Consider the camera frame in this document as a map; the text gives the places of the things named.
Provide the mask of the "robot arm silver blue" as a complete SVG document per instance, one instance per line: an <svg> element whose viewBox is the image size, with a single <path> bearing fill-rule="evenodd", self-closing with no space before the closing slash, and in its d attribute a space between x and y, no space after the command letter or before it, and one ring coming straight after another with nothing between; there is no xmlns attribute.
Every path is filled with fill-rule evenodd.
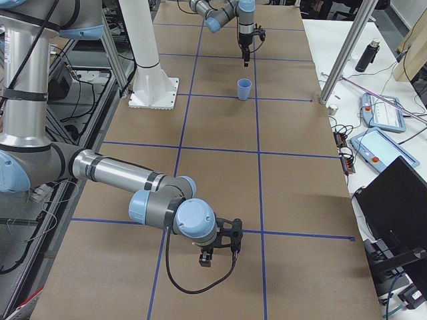
<svg viewBox="0 0 427 320"><path fill-rule="evenodd" d="M207 28L212 33L217 33L232 19L238 20L238 45L242 52L244 67L250 62L250 45L256 35L256 23L254 21L256 2L252 0L227 1L220 9L210 7L209 1L189 1L190 9L201 15Z"/></svg>
<svg viewBox="0 0 427 320"><path fill-rule="evenodd" d="M191 239L207 267L220 232L211 207L186 176L170 177L90 149L52 142L45 133L51 41L98 40L105 30L100 1L2 1L5 29L1 90L1 191L16 193L66 178L131 191L129 216Z"/></svg>

